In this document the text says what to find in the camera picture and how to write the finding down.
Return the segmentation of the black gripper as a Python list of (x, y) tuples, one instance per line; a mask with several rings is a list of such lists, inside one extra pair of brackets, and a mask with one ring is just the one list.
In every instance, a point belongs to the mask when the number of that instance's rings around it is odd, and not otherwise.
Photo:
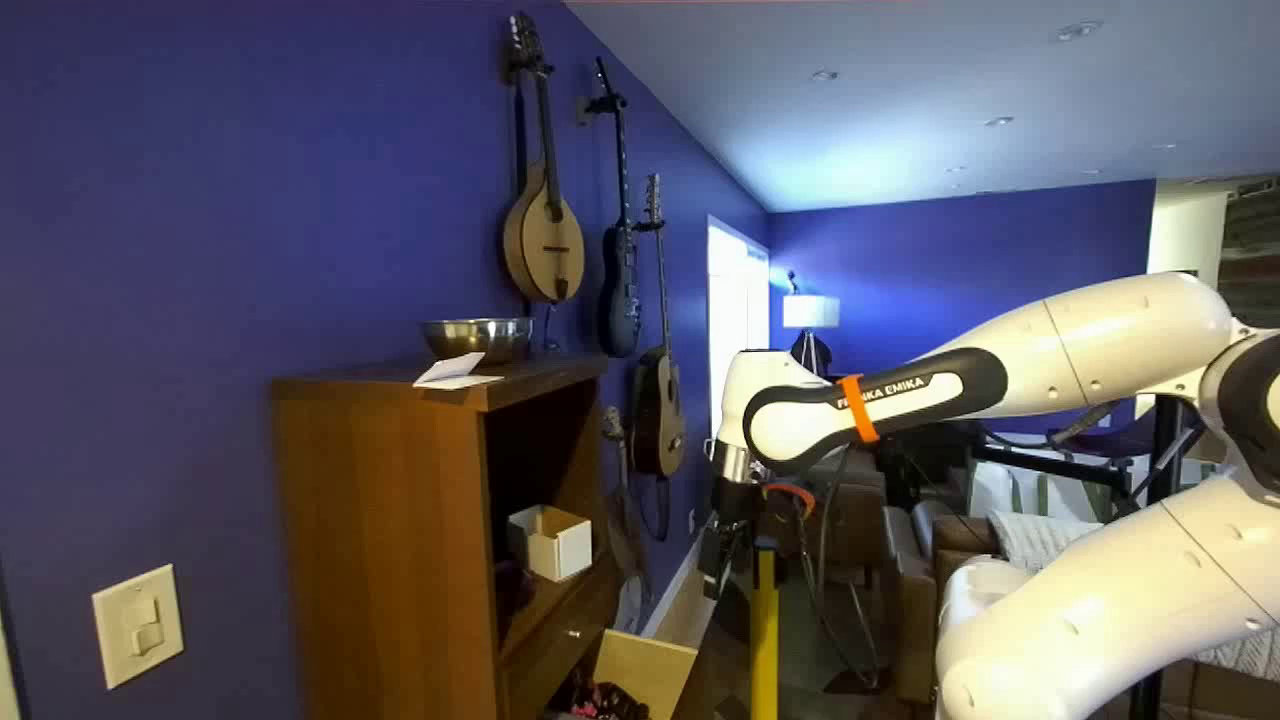
[(761, 553), (777, 553), (767, 529), (767, 494), (761, 485), (722, 479), (706, 520), (695, 567), (701, 589), (722, 601), (735, 567), (756, 567)]

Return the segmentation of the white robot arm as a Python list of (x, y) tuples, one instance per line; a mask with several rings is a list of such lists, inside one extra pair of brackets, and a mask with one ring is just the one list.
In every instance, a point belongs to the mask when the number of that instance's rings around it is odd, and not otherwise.
[(713, 468), (734, 489), (950, 422), (1020, 422), (1127, 398), (1191, 406), (1216, 478), (1075, 541), (975, 605), (946, 601), (935, 720), (1089, 720), (1151, 672), (1280, 626), (1280, 333), (1188, 274), (1020, 304), (880, 377), (824, 381), (786, 352), (727, 366)]

